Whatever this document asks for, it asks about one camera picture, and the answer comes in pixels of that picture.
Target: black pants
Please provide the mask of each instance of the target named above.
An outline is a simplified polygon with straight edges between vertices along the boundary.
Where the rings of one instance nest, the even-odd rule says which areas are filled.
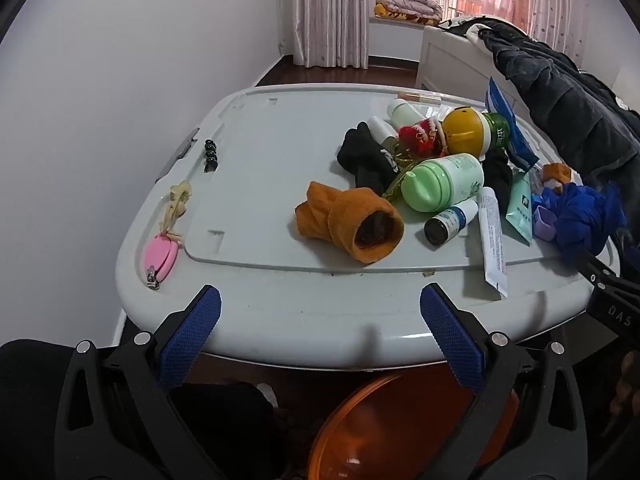
[[[30,340],[0,348],[0,478],[55,479],[56,414],[73,352]],[[273,410],[253,385],[184,384],[170,398],[230,480],[273,479],[282,472]]]

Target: pink nail clipper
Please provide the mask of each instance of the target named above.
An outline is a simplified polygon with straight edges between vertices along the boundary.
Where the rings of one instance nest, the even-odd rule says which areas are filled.
[[[157,290],[174,266],[178,256],[178,242],[157,234],[145,250],[146,286]]]

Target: dark gray blanket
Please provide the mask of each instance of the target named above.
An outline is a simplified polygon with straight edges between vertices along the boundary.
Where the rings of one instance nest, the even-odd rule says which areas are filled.
[[[619,233],[618,241],[623,246],[637,245],[640,116],[618,106],[607,86],[579,71],[565,54],[504,22],[479,18],[448,31],[464,34],[473,23],[492,28],[481,30],[478,36],[493,53],[496,68],[514,84],[534,124],[549,136],[584,183],[600,191],[606,190],[609,180],[618,184],[628,227]]]

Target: blue packet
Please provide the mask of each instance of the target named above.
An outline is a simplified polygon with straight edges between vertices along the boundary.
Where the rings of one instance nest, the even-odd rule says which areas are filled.
[[[521,170],[529,171],[539,160],[538,156],[533,153],[529,143],[516,124],[513,109],[507,99],[504,98],[504,95],[502,95],[493,77],[489,79],[489,88],[484,98],[484,106],[486,106],[486,109],[490,112],[500,114],[507,119],[511,133],[509,136],[509,145],[507,146],[509,160]]]

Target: orange bucket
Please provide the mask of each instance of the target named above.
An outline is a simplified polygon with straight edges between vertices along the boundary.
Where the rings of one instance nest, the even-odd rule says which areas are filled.
[[[449,366],[389,374],[345,400],[320,429],[309,480],[415,480],[473,400]],[[478,465],[500,455],[518,410],[512,392]]]

